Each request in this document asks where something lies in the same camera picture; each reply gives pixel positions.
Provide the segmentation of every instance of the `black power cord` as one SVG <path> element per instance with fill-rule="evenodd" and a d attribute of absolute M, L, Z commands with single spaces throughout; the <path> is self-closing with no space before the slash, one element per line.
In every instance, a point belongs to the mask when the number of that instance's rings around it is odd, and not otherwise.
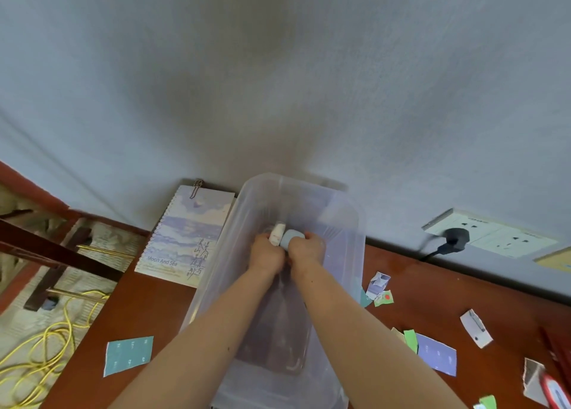
<path fill-rule="evenodd" d="M 429 258 L 437 254 L 450 254 L 463 251 L 466 244 L 470 242 L 470 232 L 465 228 L 449 228 L 444 231 L 446 243 L 438 247 L 438 249 L 431 254 L 424 256 L 420 261 L 427 261 Z"/>

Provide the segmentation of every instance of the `wall socket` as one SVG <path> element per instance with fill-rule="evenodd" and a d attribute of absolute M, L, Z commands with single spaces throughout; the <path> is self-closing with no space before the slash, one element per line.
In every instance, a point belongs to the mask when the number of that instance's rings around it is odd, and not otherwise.
<path fill-rule="evenodd" d="M 511 258 L 535 253 L 557 243 L 546 236 L 456 209 L 447 210 L 423 230 L 442 236 L 446 229 L 453 227 L 465 228 L 470 233 L 470 245 Z"/>

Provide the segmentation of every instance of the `metal paper clip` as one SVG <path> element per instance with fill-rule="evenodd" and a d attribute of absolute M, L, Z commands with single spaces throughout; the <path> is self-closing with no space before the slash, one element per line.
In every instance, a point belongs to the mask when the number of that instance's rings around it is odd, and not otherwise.
<path fill-rule="evenodd" d="M 198 188 L 202 187 L 202 183 L 203 183 L 202 179 L 194 181 L 194 183 L 192 184 L 192 186 L 194 186 L 194 189 L 192 190 L 192 194 L 190 195 L 191 199 L 195 198 Z"/>

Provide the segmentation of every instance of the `green paper piece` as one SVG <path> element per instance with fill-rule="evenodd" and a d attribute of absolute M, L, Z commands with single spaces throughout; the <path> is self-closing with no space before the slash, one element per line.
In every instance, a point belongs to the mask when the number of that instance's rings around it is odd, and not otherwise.
<path fill-rule="evenodd" d="M 368 305 L 371 304 L 371 302 L 373 302 L 373 300 L 367 296 L 365 290 L 363 290 L 363 288 L 361 287 L 361 301 L 359 303 L 361 304 L 362 307 L 367 307 Z"/>
<path fill-rule="evenodd" d="M 375 307 L 378 307 L 379 305 L 383 304 L 393 304 L 393 303 L 395 303 L 395 300 L 393 299 L 390 290 L 385 290 L 377 297 L 377 299 L 375 299 Z"/>
<path fill-rule="evenodd" d="M 418 340 L 416 339 L 416 333 L 414 330 L 404 331 L 404 339 L 407 341 L 407 346 L 417 354 L 418 353 Z"/>
<path fill-rule="evenodd" d="M 480 399 L 480 403 L 486 406 L 486 409 L 497 409 L 496 398 L 493 395 L 487 395 Z"/>

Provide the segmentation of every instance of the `light blue object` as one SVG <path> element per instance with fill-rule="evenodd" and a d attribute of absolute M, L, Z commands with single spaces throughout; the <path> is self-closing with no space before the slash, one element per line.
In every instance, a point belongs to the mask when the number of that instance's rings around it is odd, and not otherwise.
<path fill-rule="evenodd" d="M 103 376 L 146 364 L 151 360 L 153 337 L 110 341 L 105 352 Z"/>
<path fill-rule="evenodd" d="M 287 251 L 287 247 L 289 245 L 289 241 L 292 240 L 293 238 L 303 238 L 305 239 L 305 235 L 297 230 L 293 230 L 293 229 L 289 229 L 288 231 L 286 231 L 284 233 L 284 235 L 282 236 L 282 241 L 280 242 L 280 246 Z"/>
<path fill-rule="evenodd" d="M 371 302 L 373 302 L 373 300 L 367 296 L 365 290 L 363 290 L 363 288 L 361 287 L 361 301 L 360 301 L 361 306 L 368 307 L 371 304 Z"/>

